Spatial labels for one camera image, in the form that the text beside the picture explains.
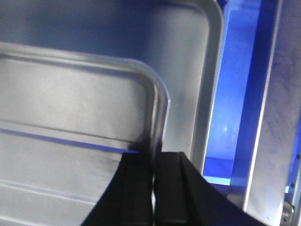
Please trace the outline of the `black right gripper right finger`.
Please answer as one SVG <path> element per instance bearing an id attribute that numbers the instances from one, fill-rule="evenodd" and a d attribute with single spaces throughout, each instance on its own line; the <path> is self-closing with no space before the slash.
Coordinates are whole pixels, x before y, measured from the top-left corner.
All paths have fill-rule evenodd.
<path id="1" fill-rule="evenodd" d="M 183 152 L 162 152 L 155 176 L 157 226 L 261 226 L 211 186 Z"/>

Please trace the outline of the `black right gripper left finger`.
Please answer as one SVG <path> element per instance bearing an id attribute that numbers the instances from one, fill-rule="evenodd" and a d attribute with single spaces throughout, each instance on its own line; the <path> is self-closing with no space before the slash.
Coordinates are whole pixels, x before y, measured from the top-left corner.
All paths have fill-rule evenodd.
<path id="1" fill-rule="evenodd" d="M 148 156 L 124 153 L 105 192 L 82 226 L 151 226 L 152 167 Z"/>

